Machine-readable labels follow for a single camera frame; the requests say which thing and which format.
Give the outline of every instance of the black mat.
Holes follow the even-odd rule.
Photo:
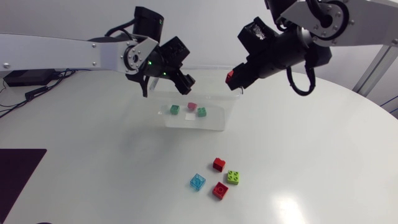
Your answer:
[[[46,149],[0,149],[0,223],[4,223]]]

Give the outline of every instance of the clear plastic container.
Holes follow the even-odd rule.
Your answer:
[[[148,95],[159,103],[166,127],[197,128],[224,131],[234,103],[241,96],[241,90],[231,91],[225,83],[229,70],[185,70],[195,80],[192,91],[181,95],[170,80],[154,79],[150,82]],[[206,108],[206,116],[198,117],[197,109],[190,111],[188,103]],[[172,105],[179,105],[177,115],[170,112]]]

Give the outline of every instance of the white table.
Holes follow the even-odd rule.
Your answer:
[[[245,90],[223,132],[165,128],[139,94],[86,72],[0,119],[0,147],[48,149],[5,224],[398,223],[398,121],[350,90],[318,79],[301,97],[280,73]],[[228,169],[240,183],[219,201]]]

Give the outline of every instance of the toy block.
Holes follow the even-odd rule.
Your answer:
[[[239,172],[237,171],[228,171],[228,177],[226,179],[227,183],[230,184],[238,184],[239,183]]]
[[[220,158],[216,158],[213,162],[213,168],[222,172],[225,166],[225,161],[221,160]]]
[[[170,108],[170,112],[172,115],[177,115],[179,111],[180,111],[180,106],[178,106],[178,105],[173,105]]]
[[[203,178],[199,174],[195,174],[195,176],[193,176],[193,178],[191,180],[191,186],[196,190],[200,190],[203,187],[203,185],[205,184],[205,182],[206,182],[205,178]]]
[[[206,108],[198,108],[198,117],[202,118],[207,115]]]
[[[196,108],[198,107],[198,105],[196,103],[188,103],[188,109],[189,110],[196,110]]]
[[[213,189],[213,195],[218,197],[219,199],[223,199],[225,193],[228,191],[228,187],[224,184],[218,182],[216,187]]]

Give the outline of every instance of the red toy block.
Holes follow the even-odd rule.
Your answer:
[[[225,193],[228,191],[228,187],[224,184],[218,182],[216,187],[213,189],[213,195],[217,196],[219,199],[223,199]]]
[[[222,172],[225,166],[225,161],[222,161],[220,158],[216,158],[213,162],[213,168]]]
[[[198,105],[196,103],[188,103],[188,109],[194,111],[196,110]]]
[[[234,70],[230,71],[225,79],[225,83],[228,83],[230,81],[230,79],[232,78],[232,76],[234,75]]]

